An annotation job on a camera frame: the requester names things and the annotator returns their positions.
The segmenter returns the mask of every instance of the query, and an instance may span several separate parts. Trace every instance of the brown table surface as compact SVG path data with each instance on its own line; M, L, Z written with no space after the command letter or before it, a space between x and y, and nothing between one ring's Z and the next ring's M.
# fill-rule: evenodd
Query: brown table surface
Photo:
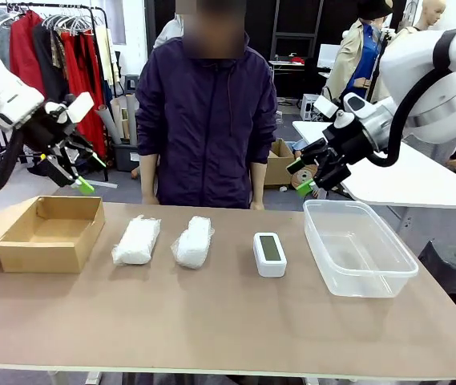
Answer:
M421 267L395 299L331 295L302 213L105 204L80 275L4 274L0 367L456 379L456 307ZM130 219L162 219L146 266L114 266ZM216 230L201 270L175 264L193 215ZM283 278L261 278L252 237L279 234Z

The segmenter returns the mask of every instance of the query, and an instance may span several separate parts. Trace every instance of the purple jacket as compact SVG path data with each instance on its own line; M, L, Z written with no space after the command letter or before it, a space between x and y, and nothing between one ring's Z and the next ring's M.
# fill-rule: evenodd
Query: purple jacket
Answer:
M266 60L247 43L236 60L191 59L182 38L151 53L137 133L140 155L160 155L160 204L249 207L249 165L267 163L277 100Z

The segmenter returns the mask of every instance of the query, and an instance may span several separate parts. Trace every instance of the jacket zipper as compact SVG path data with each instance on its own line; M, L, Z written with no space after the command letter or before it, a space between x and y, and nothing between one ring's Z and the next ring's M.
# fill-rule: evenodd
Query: jacket zipper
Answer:
M215 91L217 89L217 80L219 78L219 65L215 64L214 67L215 78L213 79L213 88L212 94L210 95L210 106L208 109L208 126L206 127L206 134L204 135L204 150L203 150L203 181L201 185L201 194L200 194L200 206L203 206L204 203L204 179L206 177L206 151L208 146L208 139L210 136L210 126L212 124L212 109L213 109L213 98L215 96Z

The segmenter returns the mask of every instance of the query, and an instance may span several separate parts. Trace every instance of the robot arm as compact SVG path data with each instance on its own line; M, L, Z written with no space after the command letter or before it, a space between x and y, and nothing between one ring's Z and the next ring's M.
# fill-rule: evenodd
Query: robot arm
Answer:
M0 162L0 189L14 170L23 145L41 152L40 166L59 186L71 185L82 193L94 189L77 173L75 161L96 159L92 145L76 131L76 124L94 106L88 93L69 96L65 103L45 102L35 88L9 72L0 60L0 129L11 132Z
M315 183L331 189L350 176L347 164L365 158L380 167L395 164L404 133L436 144L456 138L456 30L397 41L384 54L381 73L391 97L373 105L348 94L325 138L305 148L291 173L318 164Z

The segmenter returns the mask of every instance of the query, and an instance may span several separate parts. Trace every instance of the open cardboard box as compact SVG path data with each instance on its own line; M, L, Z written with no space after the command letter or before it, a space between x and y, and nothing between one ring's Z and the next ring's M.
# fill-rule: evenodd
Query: open cardboard box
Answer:
M293 163L293 154L282 139L272 143L268 155L267 174L265 175L265 186L286 186L290 184L292 176L286 169Z
M79 273L105 223L97 197L37 197L0 212L7 273Z

